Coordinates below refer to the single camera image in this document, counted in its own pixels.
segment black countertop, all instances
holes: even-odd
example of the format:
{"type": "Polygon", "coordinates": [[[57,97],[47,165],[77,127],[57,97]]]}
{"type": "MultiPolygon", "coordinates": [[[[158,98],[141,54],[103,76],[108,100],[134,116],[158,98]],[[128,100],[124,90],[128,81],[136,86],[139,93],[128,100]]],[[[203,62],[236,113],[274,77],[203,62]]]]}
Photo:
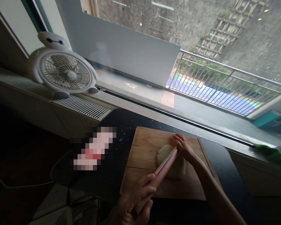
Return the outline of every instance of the black countertop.
{"type": "MultiPolygon", "coordinates": [[[[114,127],[116,139],[109,145],[108,154],[101,160],[96,171],[73,171],[71,159],[73,153],[84,148],[82,144],[72,144],[71,151],[53,168],[52,179],[61,185],[85,192],[101,200],[116,203],[120,196],[120,187],[137,126],[153,128],[198,138],[198,136],[178,130],[174,127],[154,121],[124,109],[113,110],[97,127],[114,127]]],[[[221,185],[242,215],[247,224],[263,224],[258,209],[238,173],[228,151],[221,145],[200,138],[221,185]]],[[[154,198],[151,217],[167,224],[177,223],[213,223],[206,201],[154,198]]]]}

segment hand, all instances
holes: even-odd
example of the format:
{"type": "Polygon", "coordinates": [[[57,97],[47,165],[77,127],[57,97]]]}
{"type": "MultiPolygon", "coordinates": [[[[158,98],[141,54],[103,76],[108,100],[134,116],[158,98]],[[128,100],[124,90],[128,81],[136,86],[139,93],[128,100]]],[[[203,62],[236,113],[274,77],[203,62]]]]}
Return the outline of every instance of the hand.
{"type": "Polygon", "coordinates": [[[136,220],[133,219],[131,211],[143,198],[156,192],[156,188],[148,185],[155,174],[148,174],[141,178],[129,191],[123,193],[117,206],[113,210],[110,222],[111,225],[146,225],[150,218],[150,211],[153,201],[149,200],[144,205],[136,220]]]}
{"type": "Polygon", "coordinates": [[[178,151],[188,162],[190,162],[190,164],[193,164],[194,160],[197,161],[199,159],[199,157],[190,147],[189,142],[185,139],[185,137],[182,134],[175,134],[173,135],[173,138],[177,145],[178,151]]]}

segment balcony floor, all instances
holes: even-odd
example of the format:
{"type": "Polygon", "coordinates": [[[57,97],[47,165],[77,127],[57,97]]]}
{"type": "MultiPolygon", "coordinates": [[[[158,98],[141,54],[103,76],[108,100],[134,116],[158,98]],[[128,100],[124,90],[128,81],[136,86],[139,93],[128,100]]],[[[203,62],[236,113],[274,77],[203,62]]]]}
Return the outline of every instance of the balcony floor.
{"type": "Polygon", "coordinates": [[[128,93],[133,93],[152,101],[164,104],[186,114],[193,122],[205,125],[212,129],[229,134],[236,138],[256,144],[269,146],[281,145],[281,137],[263,131],[254,126],[250,121],[239,116],[226,113],[222,110],[208,106],[188,96],[181,96],[157,87],[151,87],[145,81],[115,74],[111,71],[95,68],[99,80],[128,93]]]}

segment rolling pin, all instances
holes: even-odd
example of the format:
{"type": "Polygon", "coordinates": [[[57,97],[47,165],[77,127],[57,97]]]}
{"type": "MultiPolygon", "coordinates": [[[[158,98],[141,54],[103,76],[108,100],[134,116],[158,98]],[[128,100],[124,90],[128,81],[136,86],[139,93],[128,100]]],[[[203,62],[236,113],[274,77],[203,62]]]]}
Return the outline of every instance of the rolling pin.
{"type": "MultiPolygon", "coordinates": [[[[163,162],[160,164],[160,166],[157,168],[157,170],[154,172],[155,177],[154,179],[149,183],[149,185],[158,188],[159,184],[162,182],[163,178],[166,176],[167,172],[171,168],[172,164],[174,163],[175,159],[179,155],[179,152],[177,151],[177,146],[173,148],[173,150],[169,153],[169,155],[163,160],[163,162]]],[[[152,198],[153,194],[148,195],[144,199],[141,200],[140,204],[136,205],[134,207],[134,214],[135,216],[139,215],[141,210],[143,209],[144,205],[152,198]]]]}

